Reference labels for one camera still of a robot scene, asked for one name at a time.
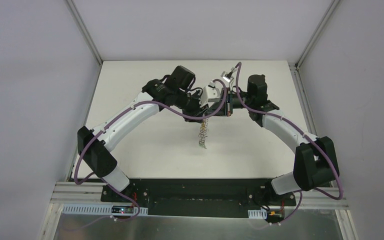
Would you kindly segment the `metal disc with key rings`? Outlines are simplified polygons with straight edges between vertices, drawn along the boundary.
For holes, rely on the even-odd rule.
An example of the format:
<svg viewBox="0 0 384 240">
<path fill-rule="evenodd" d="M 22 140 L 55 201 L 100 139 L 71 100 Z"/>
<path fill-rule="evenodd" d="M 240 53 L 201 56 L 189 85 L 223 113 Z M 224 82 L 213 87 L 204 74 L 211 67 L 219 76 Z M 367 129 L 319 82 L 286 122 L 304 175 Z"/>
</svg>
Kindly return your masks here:
<svg viewBox="0 0 384 240">
<path fill-rule="evenodd" d="M 208 132 L 208 127 L 206 130 L 203 130 L 201 129 L 201 125 L 200 125 L 200 129 L 199 129 L 199 133 L 198 133 L 198 145 L 199 147 L 201 147 L 201 145 L 206 145 L 206 138 L 207 138 L 207 132 Z"/>
</svg>

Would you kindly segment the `key with yellow tag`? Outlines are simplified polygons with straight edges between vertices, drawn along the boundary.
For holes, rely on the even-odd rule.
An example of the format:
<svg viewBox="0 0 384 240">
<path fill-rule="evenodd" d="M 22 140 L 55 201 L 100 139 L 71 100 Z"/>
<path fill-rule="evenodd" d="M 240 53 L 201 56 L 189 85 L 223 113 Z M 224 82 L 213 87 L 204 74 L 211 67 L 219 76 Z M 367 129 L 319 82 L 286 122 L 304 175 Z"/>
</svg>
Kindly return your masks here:
<svg viewBox="0 0 384 240">
<path fill-rule="evenodd" d="M 208 121 L 207 121 L 207 120 L 204 120 L 204 121 L 201 123 L 201 129 L 205 131 L 207 128 L 208 128 Z"/>
</svg>

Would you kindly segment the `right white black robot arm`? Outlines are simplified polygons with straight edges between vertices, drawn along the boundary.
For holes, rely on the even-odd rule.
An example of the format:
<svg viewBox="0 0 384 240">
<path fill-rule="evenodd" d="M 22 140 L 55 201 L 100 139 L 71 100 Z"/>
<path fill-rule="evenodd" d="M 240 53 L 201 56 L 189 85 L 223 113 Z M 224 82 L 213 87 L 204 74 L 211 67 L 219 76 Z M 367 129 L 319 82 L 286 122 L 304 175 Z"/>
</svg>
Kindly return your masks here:
<svg viewBox="0 0 384 240">
<path fill-rule="evenodd" d="M 253 122 L 277 136 L 294 153 L 293 170 L 266 184 L 264 200 L 276 205 L 287 193 L 317 190 L 331 181 L 339 184 L 340 170 L 333 140 L 304 132 L 269 100 L 267 90 L 265 75 L 253 74 L 247 79 L 246 91 L 237 85 L 216 88 L 211 82 L 200 96 L 203 107 L 213 103 L 206 115 L 228 117 L 234 109 L 246 109 Z"/>
</svg>

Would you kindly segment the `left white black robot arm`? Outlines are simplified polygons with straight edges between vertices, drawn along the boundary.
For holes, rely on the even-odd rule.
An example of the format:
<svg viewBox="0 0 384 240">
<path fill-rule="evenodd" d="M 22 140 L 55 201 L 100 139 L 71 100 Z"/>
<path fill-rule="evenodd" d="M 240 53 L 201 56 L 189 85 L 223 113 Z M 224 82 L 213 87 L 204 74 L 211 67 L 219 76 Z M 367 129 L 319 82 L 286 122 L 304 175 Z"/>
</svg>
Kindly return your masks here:
<svg viewBox="0 0 384 240">
<path fill-rule="evenodd" d="M 195 80 L 192 71 L 178 65 L 162 79 L 148 81 L 136 98 L 110 119 L 92 129 L 83 126 L 78 130 L 79 160 L 85 161 L 94 175 L 114 188 L 113 195 L 120 202 L 129 201 L 133 189 L 129 186 L 130 179 L 112 156 L 112 150 L 142 122 L 170 106 L 182 110 L 184 118 L 191 116 L 199 120 L 203 108 L 198 96 L 189 93 Z"/>
</svg>

